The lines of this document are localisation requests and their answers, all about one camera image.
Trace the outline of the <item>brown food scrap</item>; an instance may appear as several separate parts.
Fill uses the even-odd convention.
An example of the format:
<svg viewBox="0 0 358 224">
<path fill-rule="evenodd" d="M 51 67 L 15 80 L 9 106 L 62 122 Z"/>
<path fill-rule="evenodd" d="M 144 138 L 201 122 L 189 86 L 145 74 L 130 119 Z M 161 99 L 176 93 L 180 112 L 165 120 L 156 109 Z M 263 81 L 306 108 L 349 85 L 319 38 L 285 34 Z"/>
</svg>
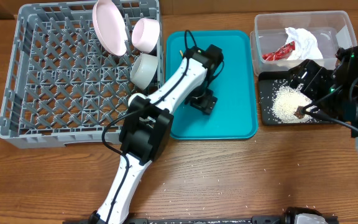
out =
<svg viewBox="0 0 358 224">
<path fill-rule="evenodd" d="M 305 117 L 305 113 L 303 112 L 303 107 L 302 106 L 297 107 L 293 115 L 298 119 L 303 119 Z"/>
</svg>

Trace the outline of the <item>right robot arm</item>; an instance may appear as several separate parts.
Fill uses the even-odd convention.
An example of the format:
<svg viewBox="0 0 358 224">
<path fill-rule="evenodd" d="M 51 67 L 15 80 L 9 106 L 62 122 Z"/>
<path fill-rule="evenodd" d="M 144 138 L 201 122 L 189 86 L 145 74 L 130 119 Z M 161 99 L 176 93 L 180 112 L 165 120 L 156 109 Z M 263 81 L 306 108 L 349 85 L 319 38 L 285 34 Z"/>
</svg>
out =
<svg viewBox="0 0 358 224">
<path fill-rule="evenodd" d="M 304 60 L 289 69 L 289 86 L 312 100 L 301 113 L 349 128 L 358 153 L 358 46 L 339 48 L 336 58 L 333 70 Z"/>
</svg>

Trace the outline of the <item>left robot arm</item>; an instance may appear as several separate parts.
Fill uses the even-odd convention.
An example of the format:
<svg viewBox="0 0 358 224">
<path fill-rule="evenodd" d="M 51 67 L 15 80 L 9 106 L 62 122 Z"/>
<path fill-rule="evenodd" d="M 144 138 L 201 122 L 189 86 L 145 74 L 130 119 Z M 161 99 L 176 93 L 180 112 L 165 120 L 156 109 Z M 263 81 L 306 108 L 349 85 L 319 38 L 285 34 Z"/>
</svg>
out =
<svg viewBox="0 0 358 224">
<path fill-rule="evenodd" d="M 215 45 L 206 50 L 197 46 L 186 49 L 179 68 L 163 86 L 149 96 L 131 97 L 128 112 L 103 129 L 102 142 L 106 144 L 107 131 L 122 122 L 121 148 L 117 150 L 120 163 L 108 196 L 91 214 L 89 223 L 125 222 L 145 170 L 165 149 L 178 106 L 184 103 L 211 114 L 217 98 L 208 87 L 219 75 L 217 69 L 223 68 L 223 58 Z"/>
</svg>

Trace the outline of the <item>white cup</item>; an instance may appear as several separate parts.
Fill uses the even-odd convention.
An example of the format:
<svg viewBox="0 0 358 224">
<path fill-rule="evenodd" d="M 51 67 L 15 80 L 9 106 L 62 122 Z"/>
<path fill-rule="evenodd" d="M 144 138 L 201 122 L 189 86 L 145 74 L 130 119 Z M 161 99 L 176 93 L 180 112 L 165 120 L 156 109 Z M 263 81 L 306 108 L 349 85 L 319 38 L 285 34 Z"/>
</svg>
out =
<svg viewBox="0 0 358 224">
<path fill-rule="evenodd" d="M 133 100 L 136 98 L 136 97 L 141 97 L 143 99 L 146 99 L 146 96 L 142 93 L 134 93 L 133 95 L 131 95 L 129 97 L 129 100 L 128 100 L 128 106 L 131 105 L 131 103 L 133 102 Z"/>
</svg>

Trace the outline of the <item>small pink bowl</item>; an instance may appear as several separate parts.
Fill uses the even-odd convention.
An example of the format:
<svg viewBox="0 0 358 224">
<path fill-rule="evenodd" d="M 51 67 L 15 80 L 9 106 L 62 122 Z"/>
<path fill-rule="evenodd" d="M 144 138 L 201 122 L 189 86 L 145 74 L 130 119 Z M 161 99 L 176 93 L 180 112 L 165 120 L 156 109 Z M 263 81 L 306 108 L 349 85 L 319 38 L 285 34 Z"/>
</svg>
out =
<svg viewBox="0 0 358 224">
<path fill-rule="evenodd" d="M 141 18 L 132 31 L 132 44 L 143 53 L 151 53 L 160 35 L 160 23 L 155 19 Z"/>
</svg>

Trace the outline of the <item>grey bowl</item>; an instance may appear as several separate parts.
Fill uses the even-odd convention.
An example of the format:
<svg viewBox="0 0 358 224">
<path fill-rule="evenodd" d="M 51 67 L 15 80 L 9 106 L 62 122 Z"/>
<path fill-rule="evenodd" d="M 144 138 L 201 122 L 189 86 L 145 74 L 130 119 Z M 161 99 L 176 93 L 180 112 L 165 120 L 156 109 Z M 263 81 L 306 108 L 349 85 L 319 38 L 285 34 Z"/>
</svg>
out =
<svg viewBox="0 0 358 224">
<path fill-rule="evenodd" d="M 131 82 L 141 90 L 146 89 L 155 76 L 157 66 L 157 56 L 140 54 L 135 60 L 130 72 Z"/>
</svg>

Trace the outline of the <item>red snack wrapper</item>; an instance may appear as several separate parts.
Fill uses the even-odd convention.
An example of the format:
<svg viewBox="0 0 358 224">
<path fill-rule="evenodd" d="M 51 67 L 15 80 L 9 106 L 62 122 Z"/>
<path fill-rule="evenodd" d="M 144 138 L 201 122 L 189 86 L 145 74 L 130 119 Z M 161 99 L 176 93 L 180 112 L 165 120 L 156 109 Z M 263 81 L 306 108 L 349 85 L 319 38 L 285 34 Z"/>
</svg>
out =
<svg viewBox="0 0 358 224">
<path fill-rule="evenodd" d="M 294 50 L 295 50 L 295 42 L 292 41 L 292 42 L 289 42 L 289 43 L 283 45 L 275 52 L 263 54 L 262 58 L 265 61 L 282 60 L 282 59 L 288 58 Z"/>
</svg>

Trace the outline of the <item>white napkin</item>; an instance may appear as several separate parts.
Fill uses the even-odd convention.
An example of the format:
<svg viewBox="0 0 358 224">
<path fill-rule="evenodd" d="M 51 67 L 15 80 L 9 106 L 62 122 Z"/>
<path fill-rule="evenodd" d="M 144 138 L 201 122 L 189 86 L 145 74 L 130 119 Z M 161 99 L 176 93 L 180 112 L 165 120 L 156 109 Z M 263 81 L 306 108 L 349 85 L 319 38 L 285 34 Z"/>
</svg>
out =
<svg viewBox="0 0 358 224">
<path fill-rule="evenodd" d="M 316 37 L 310 31 L 287 27 L 285 32 L 288 35 L 286 44 L 295 43 L 295 49 L 287 60 L 323 59 Z"/>
</svg>

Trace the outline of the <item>large pink plate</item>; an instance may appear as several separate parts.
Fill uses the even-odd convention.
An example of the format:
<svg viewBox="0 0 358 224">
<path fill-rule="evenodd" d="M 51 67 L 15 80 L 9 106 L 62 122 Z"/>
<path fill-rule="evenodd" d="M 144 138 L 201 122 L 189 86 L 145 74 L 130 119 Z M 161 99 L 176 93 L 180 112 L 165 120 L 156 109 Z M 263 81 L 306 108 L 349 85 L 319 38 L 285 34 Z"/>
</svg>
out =
<svg viewBox="0 0 358 224">
<path fill-rule="evenodd" d="M 128 40 L 124 19 L 111 0 L 98 0 L 93 6 L 93 26 L 101 45 L 110 53 L 123 56 Z"/>
</svg>

